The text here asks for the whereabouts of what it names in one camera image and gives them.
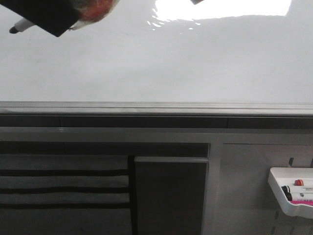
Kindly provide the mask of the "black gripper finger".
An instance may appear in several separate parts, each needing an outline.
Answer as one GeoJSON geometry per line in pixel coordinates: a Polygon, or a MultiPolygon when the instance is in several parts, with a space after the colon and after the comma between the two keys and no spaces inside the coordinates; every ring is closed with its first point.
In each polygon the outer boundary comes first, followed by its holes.
{"type": "Polygon", "coordinates": [[[196,5],[199,4],[200,2],[202,2],[203,0],[191,0],[191,2],[196,5]]]}
{"type": "Polygon", "coordinates": [[[0,4],[22,16],[9,29],[11,34],[36,25],[59,37],[79,20],[78,11],[69,0],[2,0],[0,4]]]}

